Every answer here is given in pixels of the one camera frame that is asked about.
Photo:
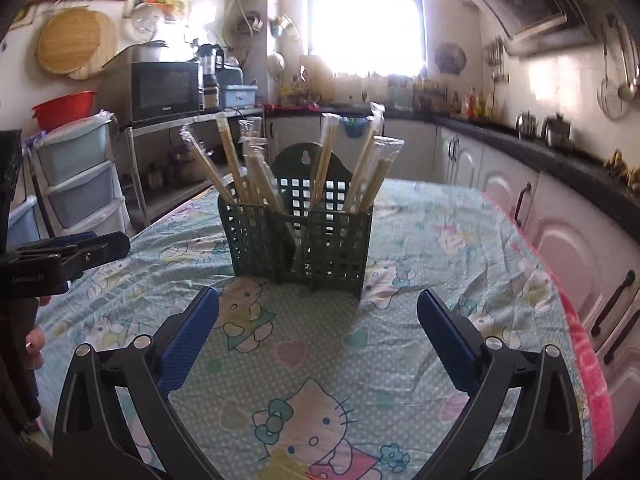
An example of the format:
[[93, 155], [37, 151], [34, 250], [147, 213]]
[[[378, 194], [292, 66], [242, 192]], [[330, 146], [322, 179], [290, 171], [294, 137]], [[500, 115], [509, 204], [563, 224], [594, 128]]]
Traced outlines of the person's left hand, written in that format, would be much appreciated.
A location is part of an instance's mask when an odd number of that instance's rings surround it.
[[39, 370], [43, 366], [42, 349], [46, 344], [46, 336], [39, 325], [35, 325], [25, 337], [26, 356], [23, 365], [26, 370]]

